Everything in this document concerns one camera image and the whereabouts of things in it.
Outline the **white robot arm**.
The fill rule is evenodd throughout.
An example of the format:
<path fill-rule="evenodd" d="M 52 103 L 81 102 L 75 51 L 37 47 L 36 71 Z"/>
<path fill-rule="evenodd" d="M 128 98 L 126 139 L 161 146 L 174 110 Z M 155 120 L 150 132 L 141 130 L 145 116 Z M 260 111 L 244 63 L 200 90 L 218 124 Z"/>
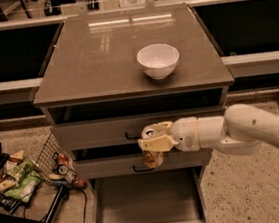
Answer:
<path fill-rule="evenodd" d="M 222 115 L 184 117 L 144 127 L 138 146 L 153 156 L 147 164 L 159 166 L 164 153 L 178 149 L 195 152 L 214 149 L 227 155 L 248 156 L 268 143 L 279 149 L 279 116 L 247 104 L 228 107 Z"/>

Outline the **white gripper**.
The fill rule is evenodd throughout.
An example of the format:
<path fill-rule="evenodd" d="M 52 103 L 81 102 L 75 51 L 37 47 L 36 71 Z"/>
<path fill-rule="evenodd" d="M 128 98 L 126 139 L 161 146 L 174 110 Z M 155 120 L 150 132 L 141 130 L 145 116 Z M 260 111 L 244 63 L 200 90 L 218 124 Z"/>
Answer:
<path fill-rule="evenodd" d="M 171 121 L 149 124 L 144 127 L 138 146 L 148 152 L 168 152 L 174 147 L 182 152 L 195 152 L 200 149 L 198 128 L 195 117 L 184 117 L 174 124 Z"/>

